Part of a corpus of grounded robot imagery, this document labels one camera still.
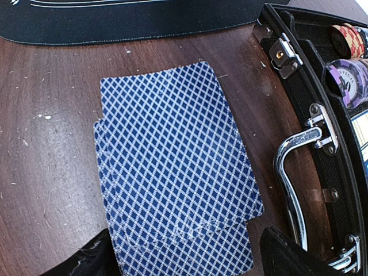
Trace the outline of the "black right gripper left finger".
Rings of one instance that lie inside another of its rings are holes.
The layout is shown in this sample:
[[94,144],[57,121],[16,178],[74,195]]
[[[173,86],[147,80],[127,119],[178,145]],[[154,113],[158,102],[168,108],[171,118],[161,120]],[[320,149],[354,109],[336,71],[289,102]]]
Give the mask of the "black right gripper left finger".
[[102,230],[75,254],[42,275],[118,275],[108,229]]

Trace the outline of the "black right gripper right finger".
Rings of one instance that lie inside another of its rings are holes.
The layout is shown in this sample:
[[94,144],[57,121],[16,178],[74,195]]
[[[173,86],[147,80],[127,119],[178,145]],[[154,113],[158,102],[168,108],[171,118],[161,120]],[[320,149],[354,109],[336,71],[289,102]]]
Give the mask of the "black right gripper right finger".
[[267,227],[259,242],[265,275],[333,275],[334,269],[315,258],[276,227]]

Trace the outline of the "grey card deck box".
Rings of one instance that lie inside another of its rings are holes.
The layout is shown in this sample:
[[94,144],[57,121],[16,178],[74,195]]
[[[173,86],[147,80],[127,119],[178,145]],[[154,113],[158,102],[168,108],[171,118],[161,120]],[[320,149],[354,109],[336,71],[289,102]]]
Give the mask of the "grey card deck box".
[[264,207],[207,62],[103,78],[94,124],[103,204],[122,275],[242,275]]

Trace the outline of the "black poker chip case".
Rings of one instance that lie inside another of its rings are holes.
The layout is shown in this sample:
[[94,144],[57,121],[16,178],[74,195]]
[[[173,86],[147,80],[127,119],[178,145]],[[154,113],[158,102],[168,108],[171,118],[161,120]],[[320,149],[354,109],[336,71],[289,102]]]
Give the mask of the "black poker chip case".
[[366,24],[336,15],[267,3],[253,33],[278,74],[302,130],[274,155],[290,237],[333,268],[367,274],[367,169],[352,119],[367,102],[345,107],[326,83],[326,65],[340,57],[331,25]]

